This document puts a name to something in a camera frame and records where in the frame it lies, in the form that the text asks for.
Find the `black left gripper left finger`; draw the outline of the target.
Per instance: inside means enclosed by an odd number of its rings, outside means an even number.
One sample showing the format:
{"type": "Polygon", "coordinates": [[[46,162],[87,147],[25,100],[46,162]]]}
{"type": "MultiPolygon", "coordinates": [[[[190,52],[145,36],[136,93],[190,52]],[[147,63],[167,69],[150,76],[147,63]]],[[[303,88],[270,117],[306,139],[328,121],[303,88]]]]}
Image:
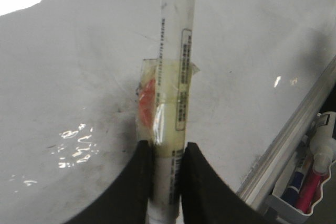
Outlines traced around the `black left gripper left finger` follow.
{"type": "Polygon", "coordinates": [[[114,182],[66,223],[145,223],[151,175],[152,149],[142,140],[114,182]]]}

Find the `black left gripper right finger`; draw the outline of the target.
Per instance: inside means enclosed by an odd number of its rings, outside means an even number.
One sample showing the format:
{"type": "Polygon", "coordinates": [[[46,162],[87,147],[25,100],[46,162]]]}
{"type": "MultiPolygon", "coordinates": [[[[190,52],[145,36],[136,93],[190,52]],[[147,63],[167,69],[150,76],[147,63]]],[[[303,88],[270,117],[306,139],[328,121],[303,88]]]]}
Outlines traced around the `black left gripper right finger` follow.
{"type": "Polygon", "coordinates": [[[184,223],[265,223],[222,181],[193,142],[183,156],[181,197],[184,223]]]}

